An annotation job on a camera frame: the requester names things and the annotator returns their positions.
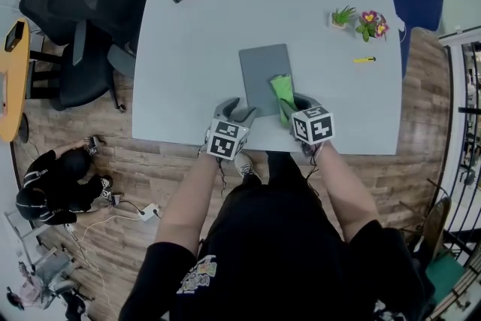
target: fiducial marker cube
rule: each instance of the fiducial marker cube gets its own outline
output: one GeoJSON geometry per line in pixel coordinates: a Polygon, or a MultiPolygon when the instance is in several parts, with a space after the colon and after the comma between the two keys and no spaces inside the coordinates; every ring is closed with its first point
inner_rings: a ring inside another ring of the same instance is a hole
{"type": "Polygon", "coordinates": [[[207,142],[207,153],[233,160],[247,142],[249,129],[223,120],[212,119],[207,142]]]}
{"type": "Polygon", "coordinates": [[[318,144],[334,137],[334,119],[322,106],[293,113],[294,136],[307,144],[318,144]]]}

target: hand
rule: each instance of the hand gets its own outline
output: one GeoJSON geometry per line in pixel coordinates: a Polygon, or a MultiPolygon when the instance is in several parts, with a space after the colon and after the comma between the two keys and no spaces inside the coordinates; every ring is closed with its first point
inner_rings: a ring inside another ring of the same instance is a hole
{"type": "Polygon", "coordinates": [[[25,278],[29,278],[29,272],[27,271],[27,267],[23,262],[18,263],[18,270],[25,278]]]}
{"type": "Polygon", "coordinates": [[[80,139],[79,141],[75,142],[74,146],[75,146],[76,149],[80,149],[81,147],[84,147],[87,144],[89,144],[89,139],[84,138],[84,139],[80,139]]]}

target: small succulent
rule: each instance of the small succulent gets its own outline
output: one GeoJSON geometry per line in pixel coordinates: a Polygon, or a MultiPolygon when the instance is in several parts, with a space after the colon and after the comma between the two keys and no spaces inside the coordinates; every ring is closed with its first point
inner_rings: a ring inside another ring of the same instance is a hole
{"type": "Polygon", "coordinates": [[[386,33],[389,30],[386,18],[376,11],[363,12],[359,17],[361,23],[355,31],[362,35],[362,39],[368,42],[369,38],[381,38],[384,36],[386,40],[386,33]]]}
{"type": "Polygon", "coordinates": [[[349,5],[347,5],[342,11],[339,11],[339,8],[337,8],[336,12],[332,14],[332,22],[339,26],[343,26],[352,19],[354,13],[355,8],[349,8],[349,5]]]}

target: yellow marker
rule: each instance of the yellow marker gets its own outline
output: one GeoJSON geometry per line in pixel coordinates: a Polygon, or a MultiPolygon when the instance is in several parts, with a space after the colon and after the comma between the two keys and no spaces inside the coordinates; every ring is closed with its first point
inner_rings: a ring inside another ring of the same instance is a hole
{"type": "Polygon", "coordinates": [[[375,56],[366,56],[365,58],[354,59],[354,63],[376,62],[375,56]]]}

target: floor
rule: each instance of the floor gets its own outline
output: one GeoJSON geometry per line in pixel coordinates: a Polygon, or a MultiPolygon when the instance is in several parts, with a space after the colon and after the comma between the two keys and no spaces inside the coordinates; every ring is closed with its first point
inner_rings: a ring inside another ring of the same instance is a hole
{"type": "MultiPolygon", "coordinates": [[[[196,147],[132,139],[132,81],[116,77],[118,96],[127,107],[120,114],[105,95],[92,104],[64,112],[54,111],[46,101],[26,102],[26,115],[31,129],[26,145],[15,141],[17,167],[23,175],[39,153],[60,144],[76,141],[86,135],[98,134],[107,146],[100,149],[94,162],[97,172],[110,174],[114,188],[125,193],[143,208],[154,201],[164,207],[180,181],[195,161],[196,147]]],[[[443,48],[435,36],[416,29],[410,50],[407,75],[403,80],[401,127],[395,156],[345,156],[354,172],[360,176],[376,199],[385,226],[402,227],[415,222],[411,212],[399,205],[402,200],[419,210],[426,210],[434,187],[426,178],[437,181],[443,161],[449,119],[449,66],[443,48]]],[[[256,169],[264,180],[268,178],[264,153],[250,153],[256,169]]],[[[311,167],[305,159],[295,157],[307,174],[311,167]]],[[[240,183],[233,165],[225,167],[227,194],[240,183]]],[[[325,211],[336,223],[327,195],[318,174],[311,183],[319,191],[325,211]]],[[[220,176],[217,176],[210,210],[204,225],[205,235],[222,205],[220,176]]],[[[135,216],[135,209],[122,204],[116,213],[135,216]]],[[[104,294],[100,274],[90,268],[76,271],[73,278],[83,286],[85,294],[96,298],[91,309],[94,320],[117,319],[141,266],[147,246],[153,241],[158,219],[142,220],[113,218],[108,223],[89,230],[83,245],[104,278],[104,294]]],[[[85,228],[78,225],[81,236],[85,228]]],[[[47,244],[63,243],[76,247],[61,226],[42,235],[47,244]]]]}

